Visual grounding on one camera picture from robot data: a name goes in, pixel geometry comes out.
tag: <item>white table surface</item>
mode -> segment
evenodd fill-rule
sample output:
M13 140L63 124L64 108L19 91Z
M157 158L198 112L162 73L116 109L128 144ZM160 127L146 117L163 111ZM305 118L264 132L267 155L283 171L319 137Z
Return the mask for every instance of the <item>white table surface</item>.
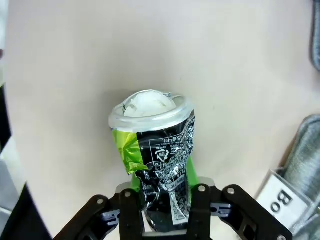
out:
M302 120L320 112L311 22L310 0L11 0L10 120L50 233L129 179L108 115L144 89L190 96L198 175L254 196ZM213 239L234 236L211 226Z

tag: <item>white label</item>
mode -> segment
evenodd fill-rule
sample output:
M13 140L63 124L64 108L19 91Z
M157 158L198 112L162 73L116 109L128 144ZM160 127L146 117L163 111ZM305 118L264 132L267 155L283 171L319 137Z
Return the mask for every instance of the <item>white label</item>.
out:
M257 202L289 230L308 208L303 200L274 175L270 176Z
M171 215L173 225L184 224L188 222L188 218L186 218L182 212L178 208L178 203L172 200L170 197L170 205L171 205Z

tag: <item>recycling symbol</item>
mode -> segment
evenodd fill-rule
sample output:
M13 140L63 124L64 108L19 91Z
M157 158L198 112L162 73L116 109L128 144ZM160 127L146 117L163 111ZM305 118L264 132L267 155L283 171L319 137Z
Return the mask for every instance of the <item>recycling symbol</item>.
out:
M158 150L155 152L156 159L159 159L161 162L165 162L168 159L169 151L168 150Z

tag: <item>black letter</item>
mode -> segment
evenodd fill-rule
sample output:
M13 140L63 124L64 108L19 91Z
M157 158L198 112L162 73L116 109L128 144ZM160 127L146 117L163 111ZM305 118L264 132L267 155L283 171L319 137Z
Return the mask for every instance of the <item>black letter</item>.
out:
M271 210L272 210L272 212L274 212L274 213L279 212L279 211L280 211L280 204L277 203L277 202L273 202L273 203L271 204Z
M292 197L288 195L285 191L281 191L278 195L278 200L283 203L283 205L288 205L291 203Z

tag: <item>can rim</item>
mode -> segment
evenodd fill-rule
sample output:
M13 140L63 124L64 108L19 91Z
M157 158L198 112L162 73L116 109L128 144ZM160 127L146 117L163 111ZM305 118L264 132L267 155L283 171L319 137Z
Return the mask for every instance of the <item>can rim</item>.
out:
M182 123L194 110L194 105L188 97L176 94L170 98L178 105L176 108L170 111L153 116L124 116L122 111L124 104L132 99L135 95L148 91L154 90L143 90L136 92L113 108L109 116L109 126L112 129L117 129L118 131L128 133L156 131L173 127L179 123Z

